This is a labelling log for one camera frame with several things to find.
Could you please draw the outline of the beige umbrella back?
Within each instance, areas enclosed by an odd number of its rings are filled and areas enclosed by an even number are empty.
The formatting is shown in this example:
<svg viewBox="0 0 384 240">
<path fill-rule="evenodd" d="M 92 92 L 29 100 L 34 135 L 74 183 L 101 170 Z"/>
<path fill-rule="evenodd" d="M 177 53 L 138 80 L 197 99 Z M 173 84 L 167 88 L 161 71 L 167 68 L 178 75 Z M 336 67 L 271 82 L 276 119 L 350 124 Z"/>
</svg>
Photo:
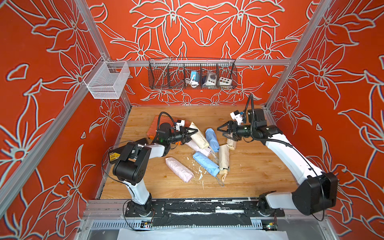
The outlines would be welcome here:
<svg viewBox="0 0 384 240">
<path fill-rule="evenodd" d="M 235 150 L 237 147 L 237 141 L 234 141 L 232 139 L 227 139 L 227 146 L 230 150 Z"/>
</svg>

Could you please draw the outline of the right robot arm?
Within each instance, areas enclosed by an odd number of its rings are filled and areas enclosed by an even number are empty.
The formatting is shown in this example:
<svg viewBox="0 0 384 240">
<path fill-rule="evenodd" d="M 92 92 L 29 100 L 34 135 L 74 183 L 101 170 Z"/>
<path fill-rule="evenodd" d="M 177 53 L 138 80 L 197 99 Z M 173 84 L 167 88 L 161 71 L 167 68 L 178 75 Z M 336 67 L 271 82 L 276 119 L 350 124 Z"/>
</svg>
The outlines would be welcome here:
<svg viewBox="0 0 384 240">
<path fill-rule="evenodd" d="M 242 112 L 234 111 L 230 116 L 232 119 L 217 130 L 235 142 L 246 138 L 261 142 L 280 158 L 299 185 L 292 193 L 261 194 L 258 200 L 261 215 L 268 217 L 277 209 L 287 209 L 310 216 L 336 206 L 338 178 L 310 163 L 277 126 L 268 125 L 264 111 L 254 107 L 253 96 L 249 96 Z"/>
</svg>

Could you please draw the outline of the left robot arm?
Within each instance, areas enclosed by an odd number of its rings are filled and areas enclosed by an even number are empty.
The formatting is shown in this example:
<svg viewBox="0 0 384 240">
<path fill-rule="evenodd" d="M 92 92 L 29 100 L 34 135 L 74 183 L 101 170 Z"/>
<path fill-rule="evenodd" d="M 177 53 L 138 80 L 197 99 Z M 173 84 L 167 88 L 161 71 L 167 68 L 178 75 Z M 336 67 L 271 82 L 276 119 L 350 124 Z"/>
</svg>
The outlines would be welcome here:
<svg viewBox="0 0 384 240">
<path fill-rule="evenodd" d="M 156 135 L 151 144 L 143 138 L 136 142 L 109 150 L 108 160 L 113 165 L 113 175 L 129 190 L 134 212 L 146 217 L 152 210 L 152 195 L 147 190 L 144 175 L 148 162 L 153 158 L 164 157 L 172 144 L 184 145 L 192 140 L 199 130 L 177 123 L 170 114 L 160 112 L 156 125 Z"/>
</svg>

